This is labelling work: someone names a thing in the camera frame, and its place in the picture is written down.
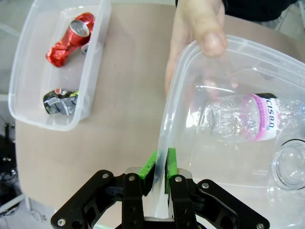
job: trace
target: white floor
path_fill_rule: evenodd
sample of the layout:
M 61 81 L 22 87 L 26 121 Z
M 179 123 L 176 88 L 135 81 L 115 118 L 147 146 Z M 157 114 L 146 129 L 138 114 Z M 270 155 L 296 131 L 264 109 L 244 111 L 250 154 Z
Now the white floor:
M 174 0 L 112 0 L 113 2 L 153 2 L 174 5 Z M 0 25 L 12 28 L 10 34 L 0 27 L 0 94 L 8 91 L 10 68 L 16 49 L 18 38 L 32 0 L 0 0 Z M 305 44 L 305 30 L 301 13 L 297 6 L 291 6 L 282 14 L 283 21 L 274 26 L 274 29 L 295 38 Z M 50 219 L 54 210 L 40 203 L 31 201 L 34 212 L 27 211 L 25 203 L 14 215 L 0 218 L 0 229 L 51 229 Z

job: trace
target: plastic bin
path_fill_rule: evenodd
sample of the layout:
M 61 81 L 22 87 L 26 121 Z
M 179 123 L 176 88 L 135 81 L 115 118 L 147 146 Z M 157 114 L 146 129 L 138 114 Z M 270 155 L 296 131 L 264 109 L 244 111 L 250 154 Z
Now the plastic bin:
M 181 54 L 164 111 L 158 163 L 165 164 L 163 155 L 174 147 L 178 167 L 191 171 L 195 182 L 218 183 L 266 217 L 272 229 L 303 229 L 305 199 L 280 190 L 271 176 L 275 139 L 230 144 L 199 125 L 206 102 L 217 96 L 273 93 L 304 100 L 305 64 L 248 40 L 227 39 L 227 52 L 219 59 L 204 56 L 196 42 Z
M 75 51 L 57 68 L 45 55 L 78 15 L 95 16 L 86 55 Z M 23 27 L 13 63 L 9 109 L 15 119 L 39 127 L 68 131 L 91 110 L 111 14 L 110 0 L 35 0 Z M 74 115 L 48 115 L 43 96 L 56 89 L 79 90 Z

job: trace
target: beige tabletop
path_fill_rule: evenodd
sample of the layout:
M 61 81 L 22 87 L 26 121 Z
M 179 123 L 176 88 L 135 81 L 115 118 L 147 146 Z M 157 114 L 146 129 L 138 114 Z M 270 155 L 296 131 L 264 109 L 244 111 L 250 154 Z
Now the beige tabletop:
M 59 208 L 96 171 L 120 175 L 145 163 L 158 144 L 174 13 L 174 6 L 114 4 L 89 118 L 70 132 L 17 122 L 18 170 L 27 196 Z M 225 32 L 305 60 L 303 45 L 260 25 L 227 16 Z M 117 226 L 120 215 L 117 205 L 99 223 Z

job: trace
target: crushed red can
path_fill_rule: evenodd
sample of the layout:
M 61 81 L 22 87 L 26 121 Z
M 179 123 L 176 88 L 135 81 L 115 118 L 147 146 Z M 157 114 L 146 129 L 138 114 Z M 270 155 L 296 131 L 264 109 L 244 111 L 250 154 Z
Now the crushed red can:
M 74 50 L 88 46 L 93 26 L 93 14 L 87 12 L 76 17 L 63 38 L 48 51 L 47 60 L 56 67 L 62 67 Z

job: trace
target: pink and white label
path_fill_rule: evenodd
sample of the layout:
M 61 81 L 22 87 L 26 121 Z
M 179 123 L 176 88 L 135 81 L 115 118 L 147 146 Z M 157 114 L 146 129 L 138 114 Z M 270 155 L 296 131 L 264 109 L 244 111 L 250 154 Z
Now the pink and white label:
M 274 98 L 266 99 L 253 94 L 255 99 L 260 123 L 258 133 L 254 141 L 262 141 L 276 137 L 279 124 L 279 109 Z

